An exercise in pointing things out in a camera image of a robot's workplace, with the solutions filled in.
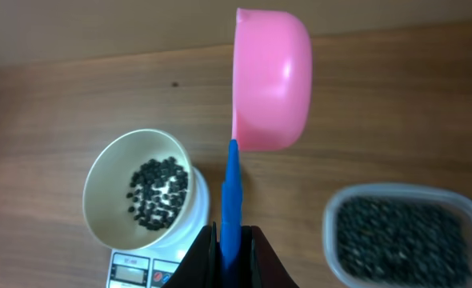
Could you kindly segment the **pink scoop blue handle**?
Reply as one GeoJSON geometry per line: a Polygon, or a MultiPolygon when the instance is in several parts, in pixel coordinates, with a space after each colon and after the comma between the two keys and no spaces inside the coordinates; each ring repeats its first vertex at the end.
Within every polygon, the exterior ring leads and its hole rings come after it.
{"type": "Polygon", "coordinates": [[[276,151],[296,143],[310,108],[310,36],[294,15],[277,10],[236,11],[232,123],[222,184],[221,270],[239,260],[242,233],[242,152],[276,151]]]}

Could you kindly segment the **cream white bowl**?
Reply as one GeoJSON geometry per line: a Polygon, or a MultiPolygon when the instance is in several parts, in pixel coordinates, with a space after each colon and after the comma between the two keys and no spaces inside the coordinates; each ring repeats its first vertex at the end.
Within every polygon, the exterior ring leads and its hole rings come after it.
{"type": "Polygon", "coordinates": [[[84,219],[111,249],[147,248],[191,218],[195,184],[190,156],[176,137],[162,130],[131,131],[109,144],[90,168],[84,219]]]}

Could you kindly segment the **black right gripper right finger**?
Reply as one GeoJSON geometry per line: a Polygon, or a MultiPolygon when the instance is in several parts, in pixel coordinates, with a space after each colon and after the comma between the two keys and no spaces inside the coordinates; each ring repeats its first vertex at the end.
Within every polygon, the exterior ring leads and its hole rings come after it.
{"type": "Polygon", "coordinates": [[[241,288],[298,288],[258,226],[242,227],[241,288]]]}

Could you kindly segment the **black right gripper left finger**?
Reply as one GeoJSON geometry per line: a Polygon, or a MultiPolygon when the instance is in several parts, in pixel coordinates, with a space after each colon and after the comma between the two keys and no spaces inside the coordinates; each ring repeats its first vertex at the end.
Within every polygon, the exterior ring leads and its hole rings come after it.
{"type": "Polygon", "coordinates": [[[220,287],[220,257],[217,227],[213,222],[201,228],[178,268],[163,287],[220,287]]]}

